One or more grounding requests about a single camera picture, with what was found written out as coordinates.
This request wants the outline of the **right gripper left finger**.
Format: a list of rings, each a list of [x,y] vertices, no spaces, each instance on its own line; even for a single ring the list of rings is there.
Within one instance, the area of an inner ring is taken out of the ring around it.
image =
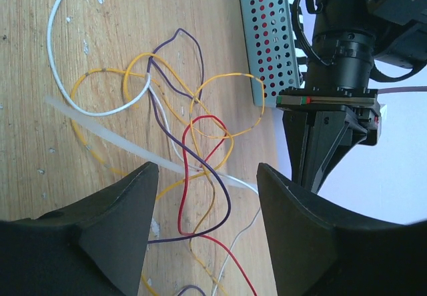
[[[137,295],[159,170],[145,163],[37,219],[1,222],[2,295]]]

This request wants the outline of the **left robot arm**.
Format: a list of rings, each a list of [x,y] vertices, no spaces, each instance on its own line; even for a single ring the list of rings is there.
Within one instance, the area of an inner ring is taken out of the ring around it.
[[[356,145],[380,138],[378,91],[370,80],[392,83],[382,61],[408,77],[426,66],[426,0],[295,0],[292,26],[306,54],[305,85],[280,92],[277,106],[292,181],[317,193]]]

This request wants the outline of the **white zip tie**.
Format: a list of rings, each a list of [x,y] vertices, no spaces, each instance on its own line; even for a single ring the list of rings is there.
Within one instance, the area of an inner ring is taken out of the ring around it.
[[[108,141],[114,144],[115,146],[118,146],[119,148],[124,149],[129,153],[137,155],[142,159],[151,161],[159,165],[160,167],[166,168],[170,171],[179,173],[181,175],[184,174],[183,165],[178,165],[177,163],[173,163],[170,160],[164,159],[163,157],[160,157],[159,155],[151,151],[148,151],[147,149],[144,149],[143,147],[140,147],[139,145],[132,143],[131,141],[128,141],[127,139],[123,138],[117,133],[114,133],[113,131],[100,125],[98,122],[96,122],[92,118],[62,103],[60,100],[54,99],[52,96],[47,95],[45,98],[45,101],[48,104],[52,105],[57,110],[59,110],[60,112],[62,112],[62,114],[64,114],[71,120],[76,121],[78,125],[81,125],[82,127],[88,129],[90,132],[104,139],[105,141]]]

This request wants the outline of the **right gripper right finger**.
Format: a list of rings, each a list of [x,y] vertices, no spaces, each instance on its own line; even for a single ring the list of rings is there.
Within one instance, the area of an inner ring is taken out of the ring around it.
[[[278,295],[425,295],[426,222],[336,205],[268,164],[257,172]]]

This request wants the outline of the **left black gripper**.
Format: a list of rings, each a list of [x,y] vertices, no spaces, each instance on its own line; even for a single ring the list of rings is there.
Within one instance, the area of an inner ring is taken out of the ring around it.
[[[280,97],[323,96],[333,101],[304,101],[283,115],[292,181],[316,194],[342,158],[367,139],[367,129],[349,112],[337,109],[345,98],[374,96],[368,81],[376,30],[363,0],[295,0],[297,6],[304,21],[297,37],[307,55],[306,82],[303,89],[286,89]]]

